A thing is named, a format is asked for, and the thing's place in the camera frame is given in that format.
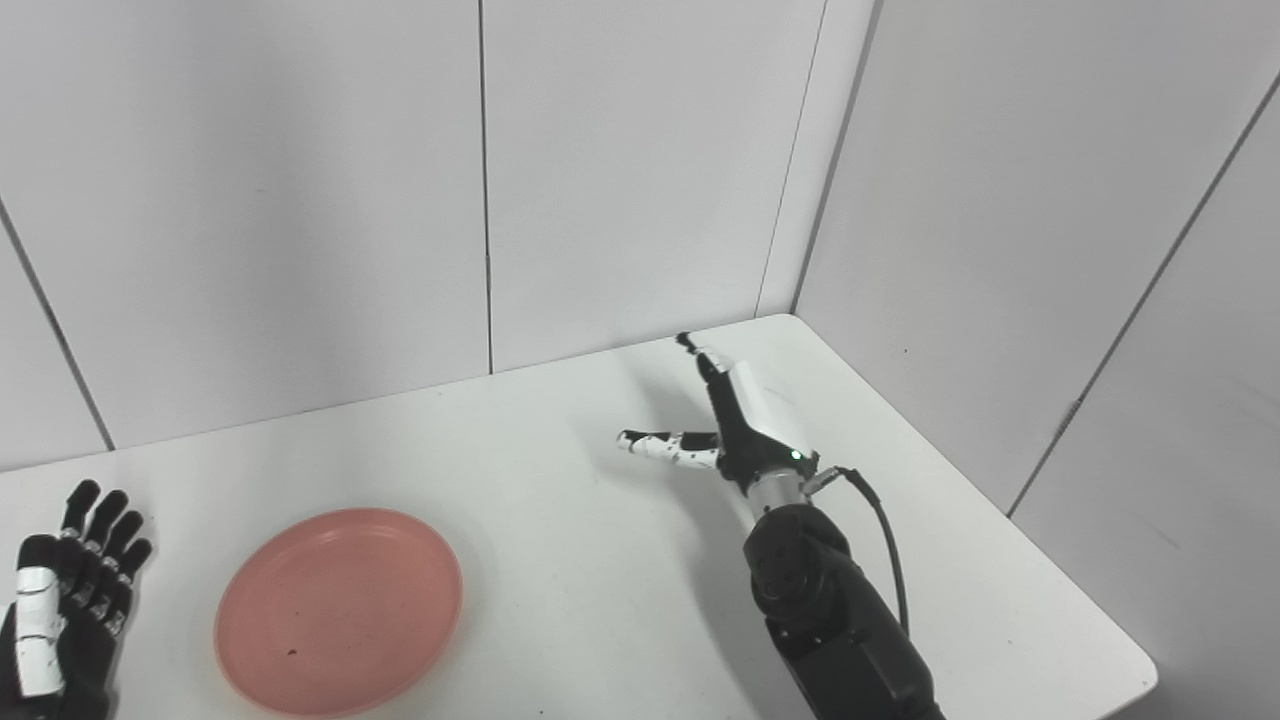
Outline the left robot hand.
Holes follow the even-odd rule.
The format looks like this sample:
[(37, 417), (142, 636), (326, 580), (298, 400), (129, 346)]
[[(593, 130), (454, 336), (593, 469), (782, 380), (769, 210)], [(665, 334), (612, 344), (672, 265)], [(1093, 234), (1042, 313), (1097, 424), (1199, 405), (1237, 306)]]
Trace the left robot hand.
[(1, 638), (4, 719), (109, 719), (113, 669), (154, 544), (122, 489), (82, 480), (55, 534), (24, 538)]

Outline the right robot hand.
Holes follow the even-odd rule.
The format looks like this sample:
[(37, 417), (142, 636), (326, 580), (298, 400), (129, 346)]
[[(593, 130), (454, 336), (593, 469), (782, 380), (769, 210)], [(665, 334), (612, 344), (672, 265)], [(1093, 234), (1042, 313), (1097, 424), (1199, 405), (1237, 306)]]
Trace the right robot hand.
[(806, 482), (819, 471), (814, 450), (795, 405), (767, 386), (748, 361), (732, 361), (692, 334), (675, 341), (694, 356), (716, 419), (712, 432), (622, 430), (621, 450), (680, 468), (710, 469), (748, 493), (765, 475), (791, 471)]

